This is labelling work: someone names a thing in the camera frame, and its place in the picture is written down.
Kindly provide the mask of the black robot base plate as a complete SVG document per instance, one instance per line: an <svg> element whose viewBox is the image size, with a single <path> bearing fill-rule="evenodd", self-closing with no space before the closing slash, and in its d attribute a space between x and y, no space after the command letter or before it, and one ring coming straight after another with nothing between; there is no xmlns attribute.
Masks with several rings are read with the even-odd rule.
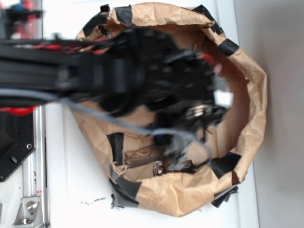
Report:
<svg viewBox="0 0 304 228"><path fill-rule="evenodd" d="M5 182L34 151L34 110L0 113L0 181Z"/></svg>

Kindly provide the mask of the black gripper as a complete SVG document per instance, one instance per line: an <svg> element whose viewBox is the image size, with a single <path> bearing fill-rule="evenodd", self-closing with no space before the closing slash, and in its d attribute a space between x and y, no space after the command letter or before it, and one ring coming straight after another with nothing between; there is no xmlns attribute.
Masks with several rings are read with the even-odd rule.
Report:
<svg viewBox="0 0 304 228"><path fill-rule="evenodd" d="M223 121L233 95L209 54L178 50L159 64L147 87L147 108L156 113L152 134L162 159L181 164L197 133Z"/></svg>

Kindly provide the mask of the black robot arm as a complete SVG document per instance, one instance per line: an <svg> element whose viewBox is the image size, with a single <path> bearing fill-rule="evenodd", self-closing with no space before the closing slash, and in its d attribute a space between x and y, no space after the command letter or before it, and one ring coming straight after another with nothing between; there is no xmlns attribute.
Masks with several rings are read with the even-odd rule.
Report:
<svg viewBox="0 0 304 228"><path fill-rule="evenodd" d="M26 115L60 102L152 135L171 165L182 162L197 132L218 125L233 94L220 67L165 32L129 28L95 41L0 42L0 110Z"/></svg>

